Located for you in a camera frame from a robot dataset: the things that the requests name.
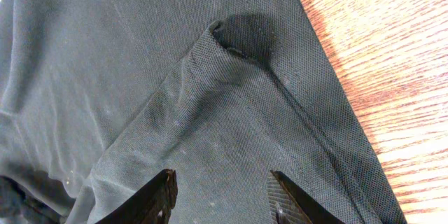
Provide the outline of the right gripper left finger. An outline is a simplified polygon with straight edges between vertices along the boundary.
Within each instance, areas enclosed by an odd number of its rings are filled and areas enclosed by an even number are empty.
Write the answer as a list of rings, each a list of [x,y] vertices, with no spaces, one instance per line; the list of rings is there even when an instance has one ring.
[[[176,171],[163,169],[97,224],[168,224],[177,195]]]

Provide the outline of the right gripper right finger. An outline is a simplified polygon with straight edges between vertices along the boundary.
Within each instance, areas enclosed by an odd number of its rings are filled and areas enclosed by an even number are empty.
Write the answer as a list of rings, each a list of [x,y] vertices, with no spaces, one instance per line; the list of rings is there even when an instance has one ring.
[[[274,224],[344,224],[281,171],[270,171],[267,196]]]

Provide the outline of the black t-shirt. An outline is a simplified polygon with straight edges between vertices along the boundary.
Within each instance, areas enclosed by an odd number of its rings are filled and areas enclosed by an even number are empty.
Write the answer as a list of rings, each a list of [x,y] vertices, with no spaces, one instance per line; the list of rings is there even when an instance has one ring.
[[[300,0],[1,0],[1,174],[94,223],[164,168],[173,223],[272,222],[272,170],[405,222]]]

